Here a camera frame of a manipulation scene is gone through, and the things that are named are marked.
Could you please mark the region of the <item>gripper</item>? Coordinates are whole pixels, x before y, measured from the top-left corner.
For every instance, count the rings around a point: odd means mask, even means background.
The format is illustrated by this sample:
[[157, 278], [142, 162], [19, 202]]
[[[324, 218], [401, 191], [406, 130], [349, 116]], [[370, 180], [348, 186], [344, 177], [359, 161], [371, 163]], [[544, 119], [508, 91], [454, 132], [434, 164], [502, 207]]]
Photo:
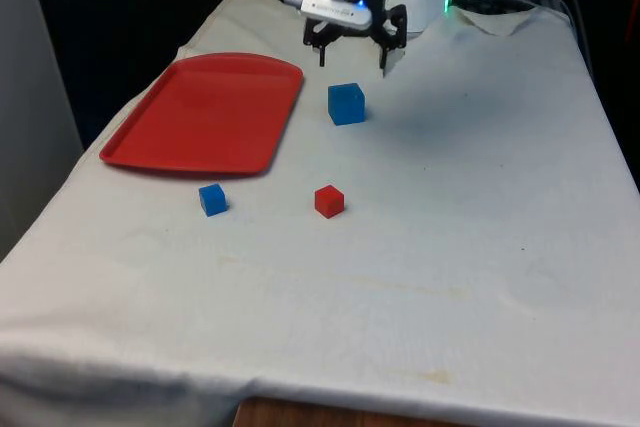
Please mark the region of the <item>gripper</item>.
[[[384, 70], [391, 51], [404, 49], [407, 43], [407, 9], [399, 4], [386, 10], [386, 0], [350, 0], [360, 10], [370, 12], [370, 19], [363, 30], [370, 29], [370, 38], [380, 47], [379, 68]], [[338, 25], [306, 19], [303, 44], [319, 53], [319, 66], [325, 66], [326, 47], [339, 39], [344, 28]]]

